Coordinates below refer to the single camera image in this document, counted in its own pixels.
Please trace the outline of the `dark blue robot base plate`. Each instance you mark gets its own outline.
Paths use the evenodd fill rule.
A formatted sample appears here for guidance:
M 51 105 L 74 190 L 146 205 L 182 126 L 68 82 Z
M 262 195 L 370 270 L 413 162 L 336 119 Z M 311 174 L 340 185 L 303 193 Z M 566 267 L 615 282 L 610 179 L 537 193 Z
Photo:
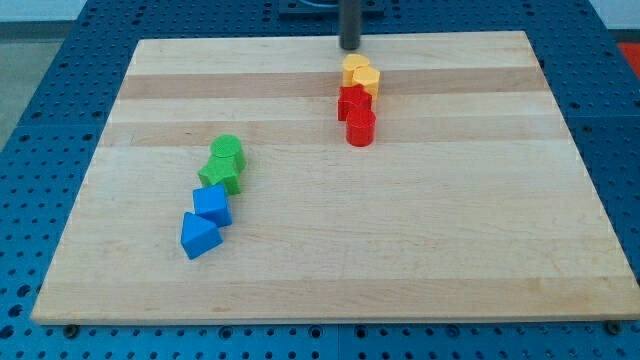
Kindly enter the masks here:
M 331 18 L 339 14 L 338 0 L 277 0 L 277 11 L 281 19 Z M 383 16 L 386 0 L 361 0 L 363 16 Z

